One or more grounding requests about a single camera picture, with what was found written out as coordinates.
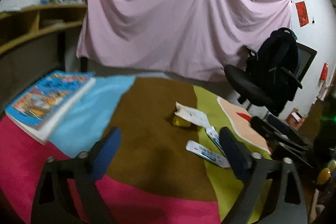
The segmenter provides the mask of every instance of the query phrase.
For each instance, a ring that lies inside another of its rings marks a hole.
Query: yellow knob
[[[333,172],[333,170],[336,169],[336,160],[331,160],[331,161],[328,163],[327,168],[329,168],[330,172]]]
[[[188,122],[188,121],[182,119],[181,117],[175,115],[174,118],[173,118],[173,126],[176,126],[176,127],[190,127],[191,122]]]
[[[325,184],[331,177],[331,172],[329,168],[323,168],[317,177],[317,184],[323,185]]]

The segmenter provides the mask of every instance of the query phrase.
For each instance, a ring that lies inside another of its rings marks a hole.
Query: red poster
[[[297,14],[299,15],[300,27],[307,25],[309,23],[308,13],[306,9],[306,4],[304,1],[295,3]]]

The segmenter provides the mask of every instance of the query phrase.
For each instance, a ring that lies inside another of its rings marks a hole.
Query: black chair
[[[297,43],[299,50],[299,61],[300,65],[296,74],[292,74],[285,68],[282,68],[288,75],[293,77],[296,81],[301,82],[307,70],[315,58],[317,51],[309,48],[305,45]],[[257,54],[256,51],[247,47],[250,54]],[[250,109],[251,105],[255,106],[265,106],[267,109],[272,109],[275,102],[272,98],[266,95],[265,91],[256,85],[250,74],[241,70],[233,65],[226,65],[224,67],[225,76],[230,83],[230,85],[235,89],[235,91],[240,95],[238,102],[243,104],[246,100],[250,102],[247,110]]]

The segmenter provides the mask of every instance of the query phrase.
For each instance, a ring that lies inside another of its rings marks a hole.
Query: toothpaste tube
[[[219,144],[219,134],[216,132],[214,127],[209,127],[205,129],[206,134],[210,140],[215,144],[215,146],[220,150],[220,152],[225,155],[221,145]]]
[[[222,168],[230,167],[230,164],[225,157],[207,149],[203,145],[200,145],[199,143],[196,143],[192,140],[189,140],[187,142],[187,145],[185,148],[188,151],[195,153],[196,155],[199,155],[200,157],[212,162],[213,164],[218,165],[219,167],[222,167]]]

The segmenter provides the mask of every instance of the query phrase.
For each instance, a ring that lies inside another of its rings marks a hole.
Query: pink cloth
[[[77,56],[219,81],[290,21],[290,0],[88,0]]]
[[[46,159],[68,159],[52,143],[41,145],[7,116],[0,120],[0,187],[17,214],[30,223],[35,189]],[[104,176],[97,188],[119,224],[220,223],[217,202],[199,202],[158,196]],[[70,183],[72,193],[74,183]],[[73,199],[86,220],[78,194]]]

